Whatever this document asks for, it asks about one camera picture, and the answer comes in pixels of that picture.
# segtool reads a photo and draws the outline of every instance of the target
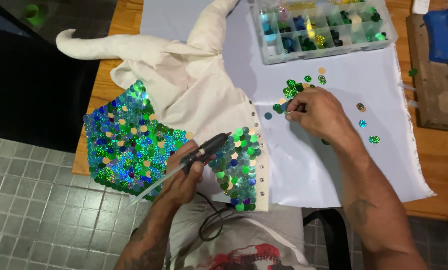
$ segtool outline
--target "right hand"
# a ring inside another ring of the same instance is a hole
[[[301,112],[305,106],[307,112]],[[306,88],[289,103],[287,120],[298,122],[306,131],[331,145],[342,138],[359,137],[341,103],[323,88]]]

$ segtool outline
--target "wooden board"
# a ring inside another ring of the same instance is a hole
[[[419,124],[448,130],[448,65],[429,60],[429,39],[423,15],[412,14],[406,21],[412,66],[419,70],[414,77]]]
[[[407,76],[407,71],[411,69],[411,57],[406,28],[406,18],[410,15],[412,0],[386,0],[386,5],[392,15],[392,23],[399,36],[396,49],[399,65],[403,71],[402,80],[405,84],[412,85],[412,78]],[[430,10],[440,10],[446,7],[445,2],[431,0]],[[143,0],[118,0],[109,35],[139,34],[142,11]],[[113,100],[124,91],[112,82],[109,75],[111,69],[117,67],[121,62],[121,60],[101,61],[87,108],[88,114]],[[408,100],[413,99],[413,91],[406,89],[405,94]],[[408,215],[448,220],[448,131],[417,127],[415,108],[409,107],[409,113],[414,125],[414,135],[422,173],[425,181],[437,193],[437,196],[407,202],[404,203],[404,207]],[[79,138],[71,172],[76,175],[89,175],[84,129]]]

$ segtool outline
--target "white t-shirt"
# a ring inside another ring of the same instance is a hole
[[[207,236],[215,235],[216,225]],[[179,251],[171,269],[315,270],[292,243],[250,218],[227,220],[212,241],[198,238]]]

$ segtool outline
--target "black chair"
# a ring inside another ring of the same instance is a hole
[[[314,211],[303,219],[304,226],[316,219],[324,227],[329,270],[351,270],[347,231],[341,214],[335,209]]]
[[[0,138],[75,152],[98,67],[0,7]]]

